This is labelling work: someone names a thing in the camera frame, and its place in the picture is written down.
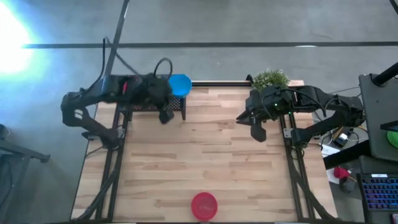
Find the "red bowl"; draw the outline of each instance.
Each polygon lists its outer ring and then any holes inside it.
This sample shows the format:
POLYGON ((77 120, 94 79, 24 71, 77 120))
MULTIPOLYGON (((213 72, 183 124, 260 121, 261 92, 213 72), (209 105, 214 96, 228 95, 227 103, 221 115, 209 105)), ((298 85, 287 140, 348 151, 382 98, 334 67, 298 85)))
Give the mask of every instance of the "red bowl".
POLYGON ((193 215, 200 221, 208 221, 217 213, 217 200, 212 194, 202 192, 197 194, 191 202, 193 215))

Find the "green object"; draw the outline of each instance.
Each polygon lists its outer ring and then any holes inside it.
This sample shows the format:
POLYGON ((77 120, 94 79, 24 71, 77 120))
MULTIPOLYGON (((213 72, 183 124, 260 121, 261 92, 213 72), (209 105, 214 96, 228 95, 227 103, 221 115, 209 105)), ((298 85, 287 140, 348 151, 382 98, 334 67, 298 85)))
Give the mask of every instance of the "green object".
POLYGON ((261 91, 267 86, 280 85, 282 88, 287 88, 289 79, 282 70, 266 70, 261 72, 253 79, 253 87, 261 91))
POLYGON ((396 148, 398 148, 398 133, 393 131, 387 132, 388 141, 396 148))

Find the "red object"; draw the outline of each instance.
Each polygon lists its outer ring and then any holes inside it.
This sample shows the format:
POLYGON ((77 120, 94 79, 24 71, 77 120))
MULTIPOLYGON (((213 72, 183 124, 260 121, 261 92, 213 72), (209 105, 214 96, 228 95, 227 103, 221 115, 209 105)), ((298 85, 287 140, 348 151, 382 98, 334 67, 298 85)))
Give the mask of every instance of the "red object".
POLYGON ((191 202, 193 215, 200 221, 208 221, 217 213, 217 200, 207 192, 197 194, 191 202))
POLYGON ((342 179, 344 177, 348 177, 349 172, 347 170, 344 170, 343 168, 336 167, 333 171, 333 175, 335 175, 336 178, 342 179))

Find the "bright light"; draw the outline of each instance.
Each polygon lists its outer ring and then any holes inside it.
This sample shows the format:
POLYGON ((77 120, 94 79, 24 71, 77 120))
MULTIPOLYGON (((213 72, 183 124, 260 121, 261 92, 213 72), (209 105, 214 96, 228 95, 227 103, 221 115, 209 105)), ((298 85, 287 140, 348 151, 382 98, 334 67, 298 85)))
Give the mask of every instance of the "bright light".
POLYGON ((25 27, 0 2, 0 75, 12 74, 26 68, 32 49, 21 49, 30 44, 25 27))

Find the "blue bowl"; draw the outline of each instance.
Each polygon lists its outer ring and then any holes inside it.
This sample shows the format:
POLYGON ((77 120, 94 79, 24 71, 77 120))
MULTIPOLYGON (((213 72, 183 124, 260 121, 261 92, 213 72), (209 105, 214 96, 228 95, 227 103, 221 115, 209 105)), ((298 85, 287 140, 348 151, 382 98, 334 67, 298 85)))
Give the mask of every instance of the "blue bowl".
POLYGON ((172 75, 169 84, 173 89, 173 95, 178 98, 185 98, 192 89, 192 81, 184 74, 172 75))

